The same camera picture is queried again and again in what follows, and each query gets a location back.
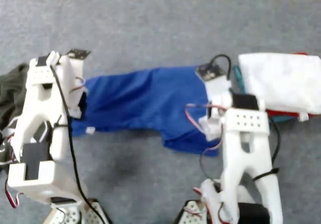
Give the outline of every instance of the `white cloth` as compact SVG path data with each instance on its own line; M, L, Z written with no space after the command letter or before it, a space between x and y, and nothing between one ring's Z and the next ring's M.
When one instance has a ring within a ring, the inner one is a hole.
M239 55L245 90L267 109L321 114L321 59L281 53Z

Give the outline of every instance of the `mounting hole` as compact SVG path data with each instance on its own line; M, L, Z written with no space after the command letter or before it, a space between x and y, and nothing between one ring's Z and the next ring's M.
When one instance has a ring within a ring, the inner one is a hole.
M245 153L250 153L250 144L249 144L249 142L242 142L241 143L241 147L242 147L242 150Z

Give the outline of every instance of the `blue t-shirt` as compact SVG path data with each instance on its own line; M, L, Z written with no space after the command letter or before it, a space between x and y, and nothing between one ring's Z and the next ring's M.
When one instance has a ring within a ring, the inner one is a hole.
M200 154L218 142L207 142L186 118L185 105L208 102L205 86L195 67L155 68L128 74L99 76L86 81L87 110L83 120L73 120L73 135L87 127L110 132L124 129L153 129L164 145L177 151ZM197 120L206 114L190 108ZM215 156L216 151L207 152Z

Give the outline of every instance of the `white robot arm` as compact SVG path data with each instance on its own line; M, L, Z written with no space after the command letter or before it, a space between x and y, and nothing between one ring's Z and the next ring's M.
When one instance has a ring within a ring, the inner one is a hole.
M203 203L198 211L204 212L203 222L200 217L191 218L195 212L185 211L178 223L189 218L195 221L192 223L207 223L205 213L208 213L212 223L282 224L277 169L272 167L264 102L253 95L233 94L230 82L218 74L217 66L203 65L197 73L205 83L211 105L218 106L209 108L199 123L208 141L221 138L224 170L220 180L207 179L201 188L196 188ZM242 143L248 143L248 152L243 150ZM245 172L255 181L262 205L254 203L247 189L240 185Z
M79 119L82 114L78 104L85 91L83 60L89 53L73 49L61 56L52 51L30 61L24 108L11 139L18 163L10 165L8 185L35 201L62 209L62 223L70 221L65 216L72 217L75 223L88 221L90 204L84 197L87 188L77 173L75 177L67 172L58 161L64 158L71 141L69 118ZM43 122L48 136L32 141ZM99 214L103 218L100 223L109 223L102 211Z

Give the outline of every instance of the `gray table surface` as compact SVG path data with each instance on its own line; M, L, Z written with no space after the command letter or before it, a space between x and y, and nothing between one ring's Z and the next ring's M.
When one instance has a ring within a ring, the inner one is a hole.
M2 73L50 50L74 47L92 50L84 69L92 77L203 63L219 53L234 64L247 52L321 55L320 43L317 0L0 0ZM321 222L320 127L319 118L280 125L276 166L284 223ZM192 187L205 179L198 156L164 148L156 132L95 133L74 144L89 196L114 223L171 223L185 200L196 198ZM221 157L205 164L220 176ZM3 184L5 177L0 174ZM3 191L0 200L0 223L42 223L50 211L25 197L13 210Z

